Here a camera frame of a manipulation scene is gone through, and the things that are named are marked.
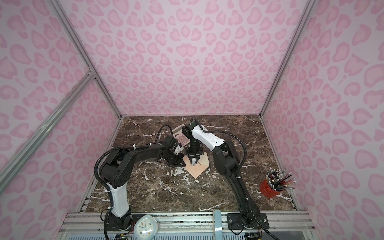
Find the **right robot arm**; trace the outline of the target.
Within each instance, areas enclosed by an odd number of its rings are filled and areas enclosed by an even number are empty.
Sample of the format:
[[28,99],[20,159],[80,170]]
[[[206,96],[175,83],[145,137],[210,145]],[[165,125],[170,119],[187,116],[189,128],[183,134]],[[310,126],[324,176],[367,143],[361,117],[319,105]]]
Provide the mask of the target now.
[[[244,143],[228,131],[208,131],[196,120],[192,120],[191,123],[183,126],[182,133],[190,140],[190,144],[186,148],[186,154],[191,166],[196,165],[204,154],[203,146],[211,150],[216,170],[227,179],[236,197],[238,210],[241,214],[241,223],[247,229],[258,226],[260,224],[258,218],[261,212],[252,199],[241,175],[241,167],[247,158],[247,149]],[[216,136],[217,133],[228,135],[241,144],[243,148],[243,159],[241,161],[233,141],[219,138]]]

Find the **peach envelope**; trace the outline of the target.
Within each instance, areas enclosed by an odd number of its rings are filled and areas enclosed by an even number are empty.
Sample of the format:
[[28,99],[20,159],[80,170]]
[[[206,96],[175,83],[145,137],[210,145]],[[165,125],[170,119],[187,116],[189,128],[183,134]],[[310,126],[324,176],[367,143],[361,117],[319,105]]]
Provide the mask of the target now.
[[210,165],[208,154],[206,152],[204,152],[203,156],[194,166],[191,165],[190,159],[187,156],[183,157],[183,161],[186,164],[185,170],[195,179],[197,179]]

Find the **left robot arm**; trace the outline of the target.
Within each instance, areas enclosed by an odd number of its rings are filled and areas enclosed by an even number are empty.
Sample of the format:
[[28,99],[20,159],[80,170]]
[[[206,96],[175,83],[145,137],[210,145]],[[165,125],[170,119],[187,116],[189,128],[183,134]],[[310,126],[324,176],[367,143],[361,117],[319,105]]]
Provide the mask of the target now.
[[104,231],[130,231],[134,220],[127,195],[127,183],[135,163],[163,159],[169,167],[184,167],[184,147],[172,136],[145,146],[122,146],[102,154],[94,166],[94,175],[110,199],[104,219]]

